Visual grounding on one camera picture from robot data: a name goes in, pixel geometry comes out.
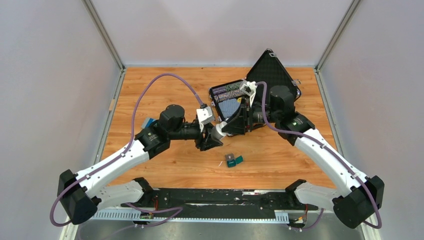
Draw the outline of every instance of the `white panel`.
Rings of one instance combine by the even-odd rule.
[[[385,182],[384,240],[422,239],[422,0],[364,0],[322,70],[343,152]]]
[[[314,65],[351,0],[93,2],[126,65]]]
[[[80,0],[0,2],[0,239],[53,240],[59,174],[93,162],[119,70]]]

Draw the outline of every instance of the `wood surface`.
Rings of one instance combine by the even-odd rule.
[[[243,78],[249,67],[130,67],[127,69],[118,98],[102,159],[119,150],[130,139],[130,122],[140,93],[157,75],[174,73],[188,81],[210,105],[210,87]],[[293,79],[299,79],[302,96],[296,110],[309,118],[333,146],[334,139],[312,68],[288,68]],[[191,121],[199,107],[190,90],[178,79],[158,79],[141,100],[135,117],[135,132],[145,118],[158,118],[170,104],[181,105],[185,118]],[[243,136],[223,138],[224,146],[200,152],[193,140],[174,140],[170,148],[114,180],[124,184],[144,177],[156,188],[226,188],[284,189],[297,179],[334,188],[330,179],[303,152],[291,146],[276,132],[263,127]],[[228,168],[224,155],[242,155],[244,162]]]

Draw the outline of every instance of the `wooden tabletop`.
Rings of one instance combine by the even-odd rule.
[[[157,75],[174,73],[188,81],[208,105],[210,87],[243,78],[249,67],[130,67],[127,69],[102,159],[119,150],[130,139],[131,115],[140,93]],[[335,148],[323,100],[312,68],[287,68],[299,79],[302,96],[296,110],[305,115]],[[190,90],[178,79],[157,80],[141,100],[135,117],[135,132],[145,118],[157,119],[170,104],[181,105],[191,121],[199,107]],[[111,184],[123,184],[144,177],[155,188],[284,189],[297,179],[334,188],[330,179],[303,152],[291,146],[276,132],[263,127],[246,135],[225,137],[224,146],[200,152],[193,140],[173,140],[170,148],[140,164]],[[228,168],[225,154],[242,155],[244,162]]]

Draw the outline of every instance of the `purple cable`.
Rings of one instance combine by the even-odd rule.
[[[260,81],[260,82],[257,82],[256,83],[256,85],[263,85],[263,94],[262,94],[262,96],[265,96],[266,94],[267,94],[267,83],[266,82],[264,82],[264,81]],[[263,97],[262,98],[262,115],[263,115],[263,120],[265,121],[265,123],[266,123],[266,125],[270,128],[270,129],[272,129],[272,130],[274,130],[274,131],[276,131],[276,132],[278,132],[278,133],[282,133],[282,134],[292,134],[292,135],[298,135],[298,136],[301,136],[301,137],[305,137],[305,138],[307,138],[307,139],[310,139],[310,140],[312,140],[312,141],[314,141],[315,143],[317,143],[319,146],[321,146],[321,147],[323,147],[323,143],[322,142],[320,142],[318,139],[316,139],[316,138],[314,138],[314,137],[312,137],[312,136],[309,136],[309,135],[307,135],[307,134],[304,134],[304,133],[302,133],[302,132],[298,132],[298,131],[288,131],[288,130],[281,130],[281,129],[277,129],[277,128],[275,128],[275,127],[273,127],[271,124],[270,124],[270,122],[268,122],[268,119],[267,119],[267,115],[266,115],[266,111],[265,111],[265,100],[266,100],[266,97]],[[325,150],[327,150],[331,155],[333,155],[342,165],[343,165],[343,167],[345,167],[346,168],[346,170],[352,175],[352,176],[354,176],[356,173],[345,163],[345,161],[343,161],[343,159],[341,159],[334,151],[332,151],[329,147],[327,147],[327,146],[324,146],[323,147]],[[371,205],[372,205],[372,208],[374,209],[374,212],[375,212],[375,216],[377,217],[377,222],[378,222],[378,224],[377,225],[373,225],[373,224],[371,224],[371,223],[369,223],[369,222],[367,222],[367,221],[364,221],[363,223],[364,224],[366,224],[366,225],[368,225],[368,226],[370,226],[370,227],[372,227],[372,228],[375,228],[375,229],[381,229],[382,228],[382,218],[381,218],[381,216],[380,216],[380,213],[379,213],[379,208],[377,207],[377,204],[376,204],[376,201],[374,200],[374,197],[373,197],[373,195],[371,194],[371,192],[370,192],[370,190],[368,189],[368,187],[365,185],[365,183],[358,177],[358,176],[356,176],[355,177],[355,179],[359,182],[359,184],[363,187],[363,189],[365,190],[365,192],[366,192],[366,195],[368,196],[368,198],[369,198],[369,200],[371,201]]]
[[[321,211],[319,212],[318,218],[316,219],[316,221],[312,225],[307,226],[307,227],[303,227],[303,228],[292,226],[291,228],[294,229],[294,230],[297,230],[298,232],[300,232],[300,231],[304,232],[304,231],[308,231],[308,230],[315,228],[318,225],[318,223],[321,221],[321,219],[323,218],[324,210],[325,210],[324,208],[321,208]]]
[[[153,224],[150,224],[150,225],[135,224],[135,225],[125,226],[125,227],[123,227],[123,228],[121,228],[121,229],[113,232],[109,236],[102,238],[101,240],[106,240],[106,239],[108,239],[108,238],[110,238],[110,237],[112,237],[112,236],[114,236],[114,235],[116,235],[116,234],[118,234],[118,233],[120,233],[122,231],[125,231],[127,229],[132,229],[132,228],[138,228],[139,226],[142,226],[142,228],[147,228],[147,227],[156,227],[156,226],[162,225],[162,224],[166,223],[168,220],[170,220],[171,218],[174,218],[175,216],[177,216],[183,210],[182,207],[178,206],[178,207],[172,207],[172,208],[168,208],[168,209],[164,209],[164,210],[150,211],[150,210],[145,210],[145,209],[138,208],[138,207],[132,205],[129,202],[127,202],[125,204],[128,205],[128,206],[130,206],[131,208],[133,208],[135,210],[138,210],[138,211],[142,212],[142,213],[160,214],[160,213],[167,213],[167,212],[174,211],[174,210],[177,210],[177,212],[175,212],[170,217],[168,217],[168,218],[166,218],[166,219],[164,219],[162,221],[159,221],[159,222],[156,222],[156,223],[153,223]],[[83,240],[81,238],[81,230],[82,229],[78,229],[78,240]]]
[[[190,86],[190,84],[184,80],[183,78],[181,78],[180,76],[173,74],[173,73],[162,73],[160,75],[158,75],[157,77],[153,78],[151,80],[151,82],[146,86],[146,88],[144,89],[144,91],[141,93],[140,97],[138,98],[137,102],[135,103],[135,107],[134,107],[134,111],[132,112],[132,118],[131,118],[131,138],[129,140],[128,146],[124,149],[124,151],[122,152],[123,155],[125,155],[128,150],[131,148],[131,146],[133,145],[133,141],[134,141],[134,125],[135,125],[135,119],[136,119],[136,112],[137,112],[137,108],[139,107],[140,101],[142,100],[143,96],[146,94],[147,90],[150,88],[150,86],[159,78],[164,77],[164,76],[171,76],[174,78],[177,78],[179,80],[181,80],[189,89],[190,91],[194,94],[194,96],[196,97],[198,103],[200,105],[203,105],[202,100],[200,99],[199,95],[196,93],[196,91],[192,88],[192,86]],[[90,172],[88,175],[94,175],[97,172],[103,170],[104,168],[108,167],[109,165],[113,164],[114,162],[116,162],[118,159],[121,158],[121,154],[116,156],[114,159],[112,159],[110,162],[106,163],[105,165],[93,170],[92,172]],[[67,188],[65,188],[56,198],[56,200],[54,200],[53,205],[51,206],[50,209],[50,222],[51,224],[53,224],[56,227],[64,227],[68,224],[71,223],[71,221],[67,221],[65,223],[58,223],[55,221],[55,208],[58,205],[59,201],[62,199],[62,197],[71,189],[73,188],[75,185],[81,183],[82,181],[86,180],[87,176],[83,176],[80,179],[78,179],[77,181],[73,182],[71,185],[69,185]]]

